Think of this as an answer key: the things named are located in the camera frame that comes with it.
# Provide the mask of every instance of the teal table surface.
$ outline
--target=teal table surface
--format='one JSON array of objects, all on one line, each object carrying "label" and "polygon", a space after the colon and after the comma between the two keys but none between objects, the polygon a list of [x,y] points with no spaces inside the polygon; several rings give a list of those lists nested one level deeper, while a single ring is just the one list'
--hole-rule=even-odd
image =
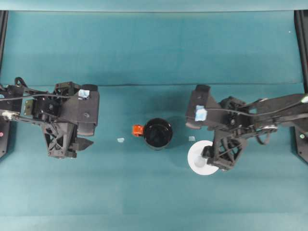
[{"label": "teal table surface", "polygon": [[[188,137],[213,133],[184,117],[196,83],[211,84],[217,101],[303,92],[293,12],[11,12],[0,81],[16,76],[41,90],[98,84],[100,114],[77,159],[47,157],[39,127],[13,126],[0,230],[307,230],[308,165],[292,129],[267,146],[249,140],[235,169],[204,177],[188,166]],[[153,117],[174,129],[161,151],[131,135]]]},{"label": "teal table surface", "polygon": [[1,82],[298,83],[294,13],[10,12]]},{"label": "teal table surface", "polygon": [[13,11],[238,12],[307,9],[306,0],[1,0]]}]

